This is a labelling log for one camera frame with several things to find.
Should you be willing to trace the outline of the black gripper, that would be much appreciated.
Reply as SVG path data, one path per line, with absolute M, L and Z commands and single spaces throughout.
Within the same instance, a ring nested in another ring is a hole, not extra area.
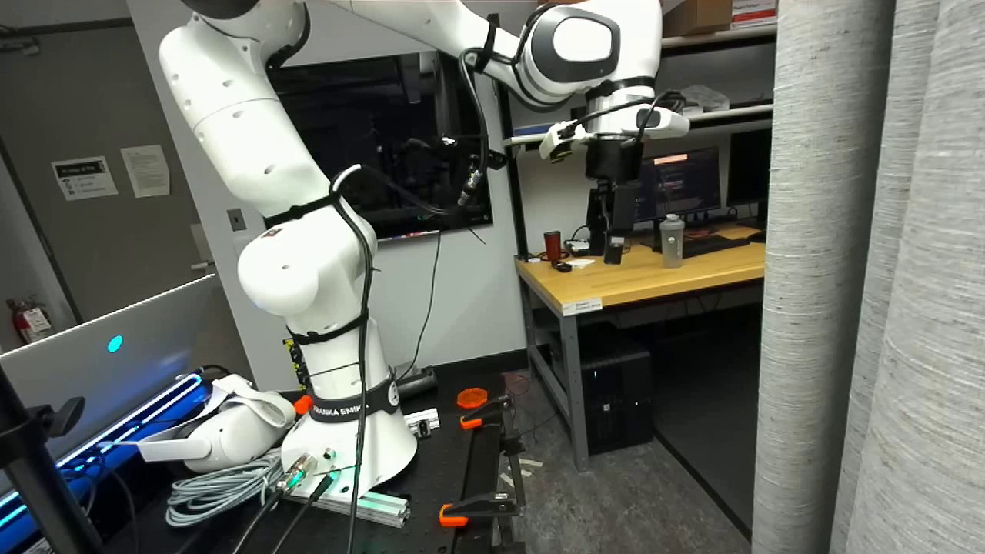
M 608 141 L 608 137 L 595 137 L 585 153 L 585 176 L 600 178 L 602 186 L 591 186 L 588 195 L 588 247 L 591 254 L 602 252 L 607 265 L 622 265 L 622 228 L 618 228 L 618 192 L 608 181 L 630 181 L 640 176 L 640 156 L 642 144 L 640 141 Z

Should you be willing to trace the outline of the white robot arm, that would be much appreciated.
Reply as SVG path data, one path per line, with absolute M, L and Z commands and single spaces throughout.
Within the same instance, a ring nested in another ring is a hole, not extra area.
M 274 92 L 270 70 L 309 44 L 309 0 L 180 0 L 188 18 L 157 54 L 176 106 L 222 185 L 256 205 L 263 230 L 241 259 L 245 298 L 279 317 L 301 351 L 314 409 L 283 437 L 286 463 L 369 492 L 419 452 L 369 315 L 376 230 L 346 199 L 366 168 L 322 172 Z M 573 0 L 532 12 L 518 29 L 464 0 L 329 0 L 411 36 L 513 90 L 534 106 L 588 96 L 585 144 L 624 144 L 654 99 L 663 0 Z

